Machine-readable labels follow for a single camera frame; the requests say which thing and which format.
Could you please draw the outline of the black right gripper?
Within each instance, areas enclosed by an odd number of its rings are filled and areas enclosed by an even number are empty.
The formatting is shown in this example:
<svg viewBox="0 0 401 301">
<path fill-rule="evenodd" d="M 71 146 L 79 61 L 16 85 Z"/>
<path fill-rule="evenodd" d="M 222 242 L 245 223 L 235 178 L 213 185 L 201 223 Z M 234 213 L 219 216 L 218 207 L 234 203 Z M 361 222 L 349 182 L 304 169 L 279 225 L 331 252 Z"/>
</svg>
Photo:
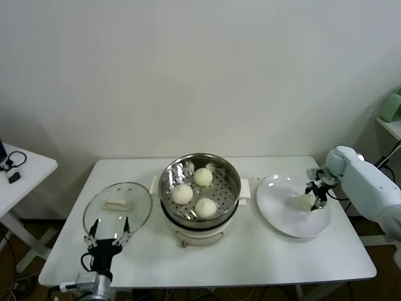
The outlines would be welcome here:
<svg viewBox="0 0 401 301">
<path fill-rule="evenodd" d="M 326 176 L 315 176 L 311 179 L 311 182 L 306 183 L 305 194 L 309 194 L 313 191 L 315 195 L 315 202 L 311 207 L 311 210 L 323 209 L 327 203 L 327 192 L 333 187 L 333 181 L 331 178 Z"/>
</svg>

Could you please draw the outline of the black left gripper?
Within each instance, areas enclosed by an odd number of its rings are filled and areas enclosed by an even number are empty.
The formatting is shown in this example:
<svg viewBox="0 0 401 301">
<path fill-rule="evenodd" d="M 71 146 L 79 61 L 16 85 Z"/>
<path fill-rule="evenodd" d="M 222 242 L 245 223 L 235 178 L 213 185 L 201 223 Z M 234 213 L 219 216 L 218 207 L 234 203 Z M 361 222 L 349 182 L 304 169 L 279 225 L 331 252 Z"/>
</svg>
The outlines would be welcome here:
<svg viewBox="0 0 401 301">
<path fill-rule="evenodd" d="M 95 235 L 99 219 L 91 226 L 89 233 L 84 236 L 88 247 L 88 253 L 92 256 L 90 271 L 99 275 L 112 276 L 111 265 L 113 257 L 122 252 L 122 247 L 130 239 L 130 224 L 128 217 L 125 218 L 123 231 L 115 239 L 96 240 Z"/>
</svg>

